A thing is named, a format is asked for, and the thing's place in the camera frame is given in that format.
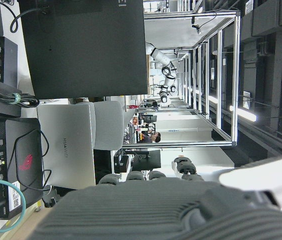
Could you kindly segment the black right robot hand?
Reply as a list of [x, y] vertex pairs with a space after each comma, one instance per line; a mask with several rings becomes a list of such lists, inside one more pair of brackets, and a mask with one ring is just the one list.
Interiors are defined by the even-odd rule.
[[267, 193], [139, 171], [105, 175], [67, 193], [32, 240], [282, 240], [282, 210]]

